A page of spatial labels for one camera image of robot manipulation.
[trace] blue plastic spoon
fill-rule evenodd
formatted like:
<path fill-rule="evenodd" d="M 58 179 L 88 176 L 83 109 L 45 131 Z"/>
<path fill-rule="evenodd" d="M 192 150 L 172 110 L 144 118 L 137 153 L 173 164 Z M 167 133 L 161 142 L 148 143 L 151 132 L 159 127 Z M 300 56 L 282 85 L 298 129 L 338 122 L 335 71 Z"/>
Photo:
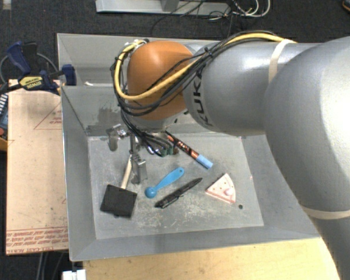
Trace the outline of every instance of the blue plastic spoon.
<path fill-rule="evenodd" d="M 184 174 L 184 169 L 179 167 L 173 171 L 171 171 L 168 175 L 166 175 L 163 180 L 159 182 L 155 187 L 148 187 L 145 189 L 145 196 L 148 198 L 154 198 L 157 195 L 157 191 L 174 181 L 178 180 Z"/>

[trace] cardboard sheet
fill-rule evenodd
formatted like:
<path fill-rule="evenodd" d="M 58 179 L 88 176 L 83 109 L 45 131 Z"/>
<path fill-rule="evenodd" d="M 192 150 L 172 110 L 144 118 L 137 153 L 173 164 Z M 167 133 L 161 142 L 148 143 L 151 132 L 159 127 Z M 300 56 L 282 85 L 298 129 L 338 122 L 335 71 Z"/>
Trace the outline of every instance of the cardboard sheet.
<path fill-rule="evenodd" d="M 6 254 L 68 248 L 61 98 L 9 94 Z"/>

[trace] yellow cable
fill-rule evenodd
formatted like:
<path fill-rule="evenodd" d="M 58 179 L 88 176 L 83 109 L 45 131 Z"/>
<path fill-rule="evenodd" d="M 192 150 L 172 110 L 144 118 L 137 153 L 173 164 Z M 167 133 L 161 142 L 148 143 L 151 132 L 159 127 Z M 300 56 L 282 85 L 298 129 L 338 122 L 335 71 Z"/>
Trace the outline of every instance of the yellow cable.
<path fill-rule="evenodd" d="M 231 44 L 231 43 L 235 43 L 237 41 L 240 40 L 245 40 L 245 39 L 266 39 L 266 40 L 270 40 L 270 41 L 276 41 L 276 42 L 280 42 L 283 41 L 285 38 L 279 37 L 279 36 L 274 36 L 271 34 L 267 34 L 267 33 L 249 33 L 249 34 L 244 34 L 241 36 L 237 36 L 233 39 L 231 39 L 230 41 L 228 41 L 226 43 L 227 44 Z M 123 49 L 122 53 L 118 56 L 117 59 L 117 65 L 115 67 L 115 71 L 114 71 L 114 86 L 115 89 L 117 91 L 117 93 L 119 94 L 120 97 L 122 97 L 123 99 L 126 100 L 142 100 L 145 99 L 146 97 L 158 92 L 160 89 L 164 88 L 165 86 L 167 86 L 168 84 L 172 83 L 174 80 L 176 80 L 177 78 L 179 78 L 183 73 L 185 73 L 187 71 L 188 68 L 190 68 L 194 62 L 188 64 L 187 66 L 185 66 L 184 68 L 180 69 L 179 71 L 177 71 L 176 73 L 174 73 L 172 76 L 168 77 L 166 80 L 164 80 L 163 82 L 159 83 L 158 85 L 154 86 L 153 88 L 151 88 L 148 91 L 145 91 L 137 96 L 129 96 L 125 93 L 122 92 L 121 90 L 121 86 L 120 86 L 120 80 L 119 80 L 119 74 L 120 74 L 120 67 L 122 65 L 122 61 L 123 61 L 123 57 L 124 55 L 133 50 L 133 48 L 135 48 L 138 44 L 131 44 L 129 45 L 127 48 Z"/>

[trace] cheese wedge toy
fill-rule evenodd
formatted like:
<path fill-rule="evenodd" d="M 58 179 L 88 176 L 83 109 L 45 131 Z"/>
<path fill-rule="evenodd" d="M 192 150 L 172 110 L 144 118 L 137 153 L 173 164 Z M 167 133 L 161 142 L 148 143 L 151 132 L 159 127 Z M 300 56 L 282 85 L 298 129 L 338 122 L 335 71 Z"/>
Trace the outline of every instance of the cheese wedge toy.
<path fill-rule="evenodd" d="M 224 174 L 220 179 L 214 182 L 206 189 L 206 194 L 230 204 L 236 202 L 236 190 L 233 181 L 228 175 Z"/>

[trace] blue marker cap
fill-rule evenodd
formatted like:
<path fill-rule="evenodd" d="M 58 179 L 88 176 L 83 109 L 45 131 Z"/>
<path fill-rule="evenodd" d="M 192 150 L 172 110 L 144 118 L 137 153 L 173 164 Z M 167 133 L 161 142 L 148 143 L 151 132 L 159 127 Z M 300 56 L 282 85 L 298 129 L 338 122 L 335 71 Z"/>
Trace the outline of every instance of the blue marker cap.
<path fill-rule="evenodd" d="M 203 165 L 206 169 L 210 169 L 212 167 L 212 162 L 210 162 L 207 158 L 202 155 L 198 155 L 196 161 Z"/>

